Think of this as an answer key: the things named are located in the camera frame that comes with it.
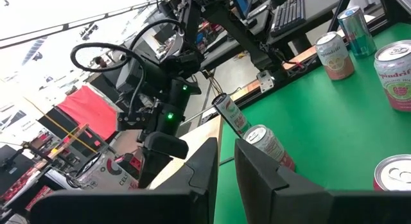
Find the grey keyboard tray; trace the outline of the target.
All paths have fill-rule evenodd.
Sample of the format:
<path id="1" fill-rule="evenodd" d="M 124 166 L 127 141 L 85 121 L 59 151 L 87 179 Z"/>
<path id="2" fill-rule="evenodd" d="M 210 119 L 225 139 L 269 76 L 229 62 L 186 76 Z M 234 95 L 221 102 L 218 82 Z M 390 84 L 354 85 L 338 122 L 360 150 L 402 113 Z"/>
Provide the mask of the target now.
<path id="1" fill-rule="evenodd" d="M 298 35 L 306 33 L 322 23 L 330 20 L 333 16 L 332 10 L 338 6 L 339 0 L 305 0 L 305 23 L 277 36 L 269 35 L 267 43 L 289 42 Z"/>

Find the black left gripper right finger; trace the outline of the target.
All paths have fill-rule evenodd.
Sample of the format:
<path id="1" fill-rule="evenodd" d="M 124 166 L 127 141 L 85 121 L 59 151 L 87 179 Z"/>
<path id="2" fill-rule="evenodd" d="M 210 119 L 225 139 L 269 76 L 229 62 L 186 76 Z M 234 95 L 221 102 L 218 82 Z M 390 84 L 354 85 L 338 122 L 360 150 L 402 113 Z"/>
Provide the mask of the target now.
<path id="1" fill-rule="evenodd" d="M 327 190 L 243 139 L 234 161 L 248 224 L 411 224 L 411 192 Z"/>

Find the wooden shelf black metal frame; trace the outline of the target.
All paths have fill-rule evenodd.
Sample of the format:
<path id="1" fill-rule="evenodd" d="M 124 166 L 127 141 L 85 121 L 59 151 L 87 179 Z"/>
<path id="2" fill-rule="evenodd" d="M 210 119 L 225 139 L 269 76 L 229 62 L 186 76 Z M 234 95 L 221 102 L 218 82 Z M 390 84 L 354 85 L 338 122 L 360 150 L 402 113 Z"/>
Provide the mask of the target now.
<path id="1" fill-rule="evenodd" d="M 212 120 L 208 121 L 206 124 L 201 125 L 194 130 L 183 135 L 180 139 L 186 141 L 189 147 L 188 155 L 186 159 L 179 159 L 173 157 L 165 168 L 154 178 L 154 180 L 149 184 L 148 189 L 155 189 L 176 173 L 184 163 L 203 145 L 203 143 L 208 140 L 208 138 L 216 137 L 218 141 L 218 159 L 221 159 L 221 149 L 222 149 L 222 133 L 223 133 L 223 122 L 222 116 L 216 116 Z"/>

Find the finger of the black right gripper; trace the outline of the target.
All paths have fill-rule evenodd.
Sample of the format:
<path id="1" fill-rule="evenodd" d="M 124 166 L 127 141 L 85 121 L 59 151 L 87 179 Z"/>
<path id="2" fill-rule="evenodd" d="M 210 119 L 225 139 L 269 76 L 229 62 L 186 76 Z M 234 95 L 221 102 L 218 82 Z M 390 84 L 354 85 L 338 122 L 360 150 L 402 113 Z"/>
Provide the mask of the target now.
<path id="1" fill-rule="evenodd" d="M 173 160 L 169 155 L 142 148 L 143 160 L 139 173 L 138 187 L 147 188 L 155 177 Z"/>
<path id="2" fill-rule="evenodd" d="M 185 159 L 189 150 L 186 141 L 163 132 L 150 133 L 145 139 L 144 147 L 180 159 Z"/>

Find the black background monitor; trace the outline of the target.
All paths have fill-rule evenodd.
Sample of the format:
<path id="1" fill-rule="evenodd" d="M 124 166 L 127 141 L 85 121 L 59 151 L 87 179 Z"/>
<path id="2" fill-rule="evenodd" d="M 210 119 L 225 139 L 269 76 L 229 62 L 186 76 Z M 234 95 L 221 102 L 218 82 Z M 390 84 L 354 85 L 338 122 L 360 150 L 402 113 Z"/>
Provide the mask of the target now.
<path id="1" fill-rule="evenodd" d="M 9 145 L 0 148 L 0 196 L 5 194 L 11 186 L 34 166 L 34 161 Z"/>

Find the red Fanta can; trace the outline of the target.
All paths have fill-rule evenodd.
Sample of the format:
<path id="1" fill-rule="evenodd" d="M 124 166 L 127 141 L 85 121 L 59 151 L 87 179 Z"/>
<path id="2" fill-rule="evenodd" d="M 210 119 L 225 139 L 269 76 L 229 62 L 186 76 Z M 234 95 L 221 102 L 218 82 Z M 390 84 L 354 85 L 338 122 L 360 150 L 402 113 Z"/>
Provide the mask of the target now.
<path id="1" fill-rule="evenodd" d="M 374 170 L 376 191 L 411 191 L 411 154 L 389 156 Z"/>

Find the computer monitor blue screen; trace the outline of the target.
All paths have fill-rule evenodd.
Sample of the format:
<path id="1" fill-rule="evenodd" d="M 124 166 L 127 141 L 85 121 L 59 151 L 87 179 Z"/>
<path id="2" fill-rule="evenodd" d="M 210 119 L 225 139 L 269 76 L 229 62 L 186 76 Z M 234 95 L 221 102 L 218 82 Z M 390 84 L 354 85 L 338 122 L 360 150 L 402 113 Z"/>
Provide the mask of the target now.
<path id="1" fill-rule="evenodd" d="M 235 8 L 237 9 L 240 17 L 246 19 L 250 12 L 250 7 L 252 6 L 253 0 L 232 0 Z"/>

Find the black aluminium table frame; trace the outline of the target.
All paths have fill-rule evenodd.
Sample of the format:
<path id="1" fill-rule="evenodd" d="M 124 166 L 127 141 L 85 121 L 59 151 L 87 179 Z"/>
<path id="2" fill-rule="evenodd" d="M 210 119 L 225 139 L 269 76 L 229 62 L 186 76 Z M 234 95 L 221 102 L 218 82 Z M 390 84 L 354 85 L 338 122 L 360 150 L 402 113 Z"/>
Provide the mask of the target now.
<path id="1" fill-rule="evenodd" d="M 384 14 L 373 19 L 367 19 L 367 27 L 371 35 L 377 35 L 384 30 L 390 28 L 398 22 L 411 22 L 411 0 L 380 0 L 381 7 L 384 9 Z M 330 22 L 329 31 L 336 31 L 339 27 L 337 16 L 346 7 L 349 0 L 340 0 L 335 11 L 330 10 L 329 13 L 333 16 Z M 296 64 L 284 64 L 284 68 L 292 73 L 287 79 L 275 82 L 274 85 L 263 91 L 258 80 L 254 80 L 232 95 L 232 99 L 239 108 L 247 108 L 258 100 L 261 100 L 271 93 L 285 87 L 289 83 L 301 78 L 302 76 L 312 72 L 320 66 L 320 62 L 315 48 L 311 47 L 296 56 L 294 62 L 299 61 L 306 65 L 303 70 L 297 70 Z"/>

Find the white red Spindrift can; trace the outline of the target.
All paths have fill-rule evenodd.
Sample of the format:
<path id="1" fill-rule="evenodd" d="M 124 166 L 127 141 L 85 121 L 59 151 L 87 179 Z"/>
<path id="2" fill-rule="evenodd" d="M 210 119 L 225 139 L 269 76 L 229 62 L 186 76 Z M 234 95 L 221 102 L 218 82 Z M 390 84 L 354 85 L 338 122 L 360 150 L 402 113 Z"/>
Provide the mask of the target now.
<path id="1" fill-rule="evenodd" d="M 392 108 L 411 112 L 411 40 L 400 40 L 380 48 L 374 68 Z"/>
<path id="2" fill-rule="evenodd" d="M 285 150 L 280 140 L 265 125 L 255 125 L 245 132 L 243 138 L 280 164 L 295 171 L 295 162 Z"/>

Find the silver mounting bracket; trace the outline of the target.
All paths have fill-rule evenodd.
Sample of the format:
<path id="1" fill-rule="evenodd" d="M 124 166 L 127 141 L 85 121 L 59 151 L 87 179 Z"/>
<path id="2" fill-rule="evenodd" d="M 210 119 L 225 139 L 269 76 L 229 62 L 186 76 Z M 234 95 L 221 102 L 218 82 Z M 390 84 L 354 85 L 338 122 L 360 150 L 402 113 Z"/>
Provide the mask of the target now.
<path id="1" fill-rule="evenodd" d="M 259 72 L 256 78 L 262 93 L 266 93 L 274 87 L 274 77 L 270 74 L 269 70 Z"/>

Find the black backlit keyboard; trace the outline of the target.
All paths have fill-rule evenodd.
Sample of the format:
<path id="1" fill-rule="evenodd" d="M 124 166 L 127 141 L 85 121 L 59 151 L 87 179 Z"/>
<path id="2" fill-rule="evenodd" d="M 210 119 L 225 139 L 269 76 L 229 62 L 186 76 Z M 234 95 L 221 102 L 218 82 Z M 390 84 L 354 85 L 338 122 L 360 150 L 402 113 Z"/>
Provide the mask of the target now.
<path id="1" fill-rule="evenodd" d="M 306 22 L 305 0 L 286 0 L 275 9 L 271 36 L 283 34 Z"/>

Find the white orange Spindrift can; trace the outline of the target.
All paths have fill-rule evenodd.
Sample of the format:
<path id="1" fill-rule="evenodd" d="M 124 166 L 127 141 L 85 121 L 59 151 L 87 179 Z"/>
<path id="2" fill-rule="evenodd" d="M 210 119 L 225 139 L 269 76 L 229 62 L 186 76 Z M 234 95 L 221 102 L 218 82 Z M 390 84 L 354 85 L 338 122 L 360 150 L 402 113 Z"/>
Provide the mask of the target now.
<path id="1" fill-rule="evenodd" d="M 343 80 L 354 73 L 354 65 L 342 37 L 327 32 L 315 41 L 315 49 L 331 80 Z"/>

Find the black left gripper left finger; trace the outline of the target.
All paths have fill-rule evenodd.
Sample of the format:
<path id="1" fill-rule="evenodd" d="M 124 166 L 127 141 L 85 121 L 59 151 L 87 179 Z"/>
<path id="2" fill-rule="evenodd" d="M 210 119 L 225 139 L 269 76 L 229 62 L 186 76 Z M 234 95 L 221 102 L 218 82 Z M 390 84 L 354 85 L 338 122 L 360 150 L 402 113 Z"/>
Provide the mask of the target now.
<path id="1" fill-rule="evenodd" d="M 210 137 L 155 189 L 56 191 L 33 205 L 30 224 L 213 224 L 217 181 Z"/>

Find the blue silver Red Bull can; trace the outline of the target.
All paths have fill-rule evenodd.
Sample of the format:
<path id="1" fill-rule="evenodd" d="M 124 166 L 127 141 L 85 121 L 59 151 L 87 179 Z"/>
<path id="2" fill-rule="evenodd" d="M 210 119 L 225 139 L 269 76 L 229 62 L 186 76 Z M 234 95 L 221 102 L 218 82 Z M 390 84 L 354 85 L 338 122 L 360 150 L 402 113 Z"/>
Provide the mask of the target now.
<path id="1" fill-rule="evenodd" d="M 337 19 L 356 58 L 370 56 L 376 51 L 374 39 L 359 6 L 352 6 L 344 10 L 339 13 Z"/>

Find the red fabric panel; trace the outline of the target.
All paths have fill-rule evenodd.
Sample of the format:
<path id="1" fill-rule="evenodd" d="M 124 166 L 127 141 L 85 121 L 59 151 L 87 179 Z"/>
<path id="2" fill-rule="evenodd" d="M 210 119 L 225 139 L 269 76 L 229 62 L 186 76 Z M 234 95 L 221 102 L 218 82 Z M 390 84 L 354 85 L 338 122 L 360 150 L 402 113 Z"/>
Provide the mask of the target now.
<path id="1" fill-rule="evenodd" d="M 104 140 L 116 132 L 117 112 L 88 86 L 68 95 L 57 107 L 79 125 L 88 124 Z"/>

